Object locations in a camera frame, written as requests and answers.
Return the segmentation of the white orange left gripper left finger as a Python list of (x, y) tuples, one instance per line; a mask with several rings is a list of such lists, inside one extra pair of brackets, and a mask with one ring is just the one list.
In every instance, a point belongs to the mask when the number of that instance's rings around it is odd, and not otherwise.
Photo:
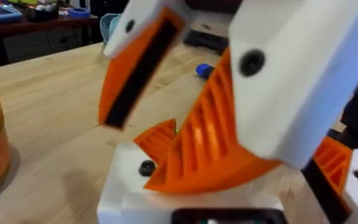
[(139, 167), (149, 157), (135, 142), (117, 145), (97, 207), (100, 224), (169, 224), (172, 208), (157, 205), (157, 195), (143, 188), (148, 178)]

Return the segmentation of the finger of the white orange right gripper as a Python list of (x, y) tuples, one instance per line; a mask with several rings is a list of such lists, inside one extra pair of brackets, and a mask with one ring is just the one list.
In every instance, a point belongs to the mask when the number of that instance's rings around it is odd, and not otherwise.
[(104, 49), (110, 63), (98, 123), (122, 129), (158, 69), (193, 18), (184, 1), (129, 1)]
[(301, 169), (358, 84), (358, 1), (243, 1), (229, 48), (145, 188), (226, 190)]

